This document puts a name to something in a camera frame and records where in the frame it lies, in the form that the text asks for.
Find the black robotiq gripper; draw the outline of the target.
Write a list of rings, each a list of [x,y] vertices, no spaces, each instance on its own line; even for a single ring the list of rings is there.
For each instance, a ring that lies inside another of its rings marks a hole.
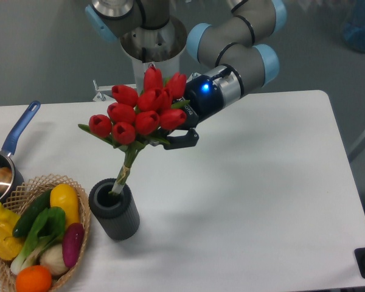
[[[223,109],[224,98],[220,87],[209,76],[199,76],[186,84],[182,98],[173,101],[173,105],[183,100],[189,103],[181,109],[186,113],[186,121],[177,130],[187,130],[183,136],[167,136],[165,150],[195,147],[199,135],[194,129],[199,123]]]

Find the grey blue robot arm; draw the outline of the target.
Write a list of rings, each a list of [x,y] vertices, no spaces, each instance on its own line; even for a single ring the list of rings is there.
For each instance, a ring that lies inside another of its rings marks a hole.
[[[85,9],[95,31],[106,41],[119,41],[131,58],[136,87],[143,89],[144,72],[159,68],[170,78],[179,70],[183,52],[208,71],[188,82],[184,93],[185,135],[159,130],[150,139],[165,149],[193,147],[196,126],[264,86],[279,73],[279,59],[262,39],[283,27],[282,1],[229,1],[231,19],[214,27],[197,24],[187,31],[169,12],[168,1],[92,1]]]

